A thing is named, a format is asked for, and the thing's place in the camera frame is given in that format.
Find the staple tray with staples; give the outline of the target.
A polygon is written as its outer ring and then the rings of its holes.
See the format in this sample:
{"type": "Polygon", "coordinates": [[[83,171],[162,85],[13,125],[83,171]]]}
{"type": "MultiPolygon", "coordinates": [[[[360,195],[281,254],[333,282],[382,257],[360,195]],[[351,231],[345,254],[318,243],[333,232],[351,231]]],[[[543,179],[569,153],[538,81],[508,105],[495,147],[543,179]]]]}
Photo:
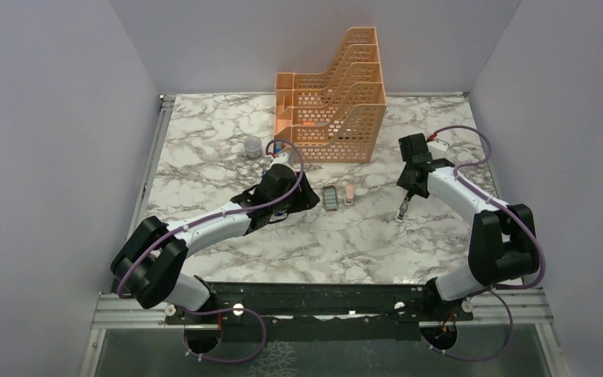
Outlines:
{"type": "Polygon", "coordinates": [[[323,187],[323,205],[327,211],[338,209],[338,194],[333,185],[323,187]]]}

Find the pink white small stapler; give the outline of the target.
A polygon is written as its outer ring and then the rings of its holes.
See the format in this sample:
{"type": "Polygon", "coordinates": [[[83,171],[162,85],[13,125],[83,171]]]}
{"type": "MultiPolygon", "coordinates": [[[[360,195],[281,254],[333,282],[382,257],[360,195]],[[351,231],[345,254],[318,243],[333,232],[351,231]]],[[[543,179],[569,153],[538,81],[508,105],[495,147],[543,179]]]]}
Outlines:
{"type": "Polygon", "coordinates": [[[353,205],[355,201],[355,190],[353,184],[345,185],[344,202],[346,205],[353,205]]]}

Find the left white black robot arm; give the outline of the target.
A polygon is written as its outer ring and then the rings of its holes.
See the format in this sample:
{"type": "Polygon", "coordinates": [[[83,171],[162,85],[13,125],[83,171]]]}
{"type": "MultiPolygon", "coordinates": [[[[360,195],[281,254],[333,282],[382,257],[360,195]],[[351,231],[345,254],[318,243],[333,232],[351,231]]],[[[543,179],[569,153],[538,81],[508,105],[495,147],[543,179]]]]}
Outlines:
{"type": "Polygon", "coordinates": [[[135,228],[111,263],[119,282],[117,294],[136,300],[144,309],[162,302],[180,306],[194,321],[206,322],[216,303],[202,278],[182,273],[185,261],[216,243],[313,209],[319,202],[303,172],[274,163],[258,184],[205,215],[169,223],[150,216],[135,228]]]}

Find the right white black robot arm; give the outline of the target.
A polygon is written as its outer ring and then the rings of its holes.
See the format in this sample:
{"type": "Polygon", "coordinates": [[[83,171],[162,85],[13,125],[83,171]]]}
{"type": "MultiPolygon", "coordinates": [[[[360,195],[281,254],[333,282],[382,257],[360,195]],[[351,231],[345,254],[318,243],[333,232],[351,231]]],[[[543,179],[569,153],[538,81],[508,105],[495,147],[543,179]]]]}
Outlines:
{"type": "Polygon", "coordinates": [[[507,280],[520,278],[536,285],[546,266],[531,209],[491,196],[449,160],[436,157],[429,143],[423,134],[398,141],[404,169],[397,184],[407,195],[397,217],[405,217],[412,196],[435,196],[466,221],[471,235],[467,261],[426,283],[421,301],[424,314],[439,320],[452,311],[454,301],[507,280]]]}

